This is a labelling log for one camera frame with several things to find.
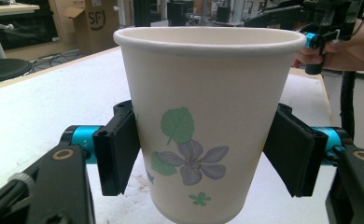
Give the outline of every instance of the white paper cup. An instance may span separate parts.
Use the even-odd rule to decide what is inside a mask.
[[[305,36],[162,27],[118,30],[114,39],[123,54],[154,204],[177,223],[233,219],[244,206]]]

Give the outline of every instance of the purple flower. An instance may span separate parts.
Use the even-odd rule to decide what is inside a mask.
[[[218,180],[226,173],[226,167],[219,162],[229,151],[228,147],[215,147],[210,149],[202,158],[203,147],[200,143],[190,140],[185,144],[178,144],[178,151],[182,155],[180,158],[174,152],[159,152],[159,158],[172,166],[182,166],[180,174],[183,183],[187,186],[195,185],[200,182],[203,174],[211,179]]]

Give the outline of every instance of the cardboard box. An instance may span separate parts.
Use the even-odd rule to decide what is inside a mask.
[[[63,15],[73,19],[77,46],[82,54],[93,54],[117,46],[113,33],[119,28],[117,0],[73,0]]]

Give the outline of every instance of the human hand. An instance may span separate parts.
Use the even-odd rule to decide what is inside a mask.
[[[336,71],[364,71],[364,24],[349,41],[330,41],[323,50],[325,57],[319,55],[319,49],[301,49],[293,62],[293,67],[301,64],[319,64],[324,60],[323,68]]]

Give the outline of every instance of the stool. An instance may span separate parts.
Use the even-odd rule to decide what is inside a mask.
[[[30,62],[21,59],[0,59],[0,82],[29,74],[33,69]]]

